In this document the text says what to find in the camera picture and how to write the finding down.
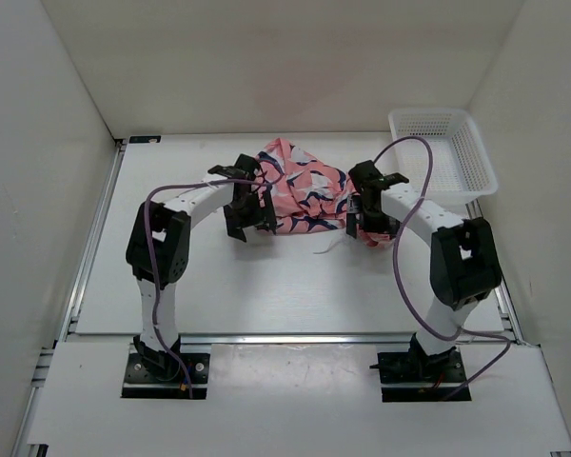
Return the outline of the pink shark print shorts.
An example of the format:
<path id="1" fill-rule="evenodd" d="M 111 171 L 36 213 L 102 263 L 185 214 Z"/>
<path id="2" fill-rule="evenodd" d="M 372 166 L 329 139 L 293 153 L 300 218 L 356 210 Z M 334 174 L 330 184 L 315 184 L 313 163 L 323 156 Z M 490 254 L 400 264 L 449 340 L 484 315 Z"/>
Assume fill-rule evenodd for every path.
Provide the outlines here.
<path id="1" fill-rule="evenodd" d="M 271 182 L 278 235 L 311 234 L 346 227 L 347 201 L 355 192 L 341 169 L 319 160 L 284 138 L 255 156 L 259 182 Z"/>

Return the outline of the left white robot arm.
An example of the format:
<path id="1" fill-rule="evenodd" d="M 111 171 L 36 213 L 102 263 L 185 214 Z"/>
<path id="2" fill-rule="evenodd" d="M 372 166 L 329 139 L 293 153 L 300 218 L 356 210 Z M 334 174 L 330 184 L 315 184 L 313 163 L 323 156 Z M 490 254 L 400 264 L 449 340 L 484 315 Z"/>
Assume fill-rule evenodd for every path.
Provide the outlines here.
<path id="1" fill-rule="evenodd" d="M 133 344 L 143 367 L 161 382 L 192 391 L 175 322 L 175 290 L 188 266 L 193 229 L 221 209 L 231 238 L 245 242 L 247 228 L 276 232 L 271 191 L 285 174 L 276 169 L 277 176 L 267 178 L 263 162 L 242 154 L 232 166 L 210 168 L 198 183 L 152 190 L 138 209 L 126 249 L 142 302 L 142 331 Z"/>

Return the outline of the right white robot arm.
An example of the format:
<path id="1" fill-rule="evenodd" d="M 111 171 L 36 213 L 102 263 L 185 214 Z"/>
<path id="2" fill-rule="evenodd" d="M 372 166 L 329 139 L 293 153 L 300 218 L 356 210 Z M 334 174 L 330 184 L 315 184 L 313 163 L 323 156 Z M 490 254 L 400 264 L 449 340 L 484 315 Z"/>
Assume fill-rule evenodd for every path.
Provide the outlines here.
<path id="1" fill-rule="evenodd" d="M 490 224 L 482 217 L 463 219 L 415 191 L 400 173 L 383 174 L 370 161 L 354 166 L 354 193 L 347 203 L 346 233 L 383 235 L 392 242 L 396 286 L 404 294 L 399 249 L 406 230 L 429 247 L 429 283 L 433 299 L 421 315 L 407 295 L 402 299 L 420 328 L 409 349 L 377 368 L 394 383 L 443 378 L 453 361 L 455 342 L 465 332 L 471 311 L 502 282 Z"/>

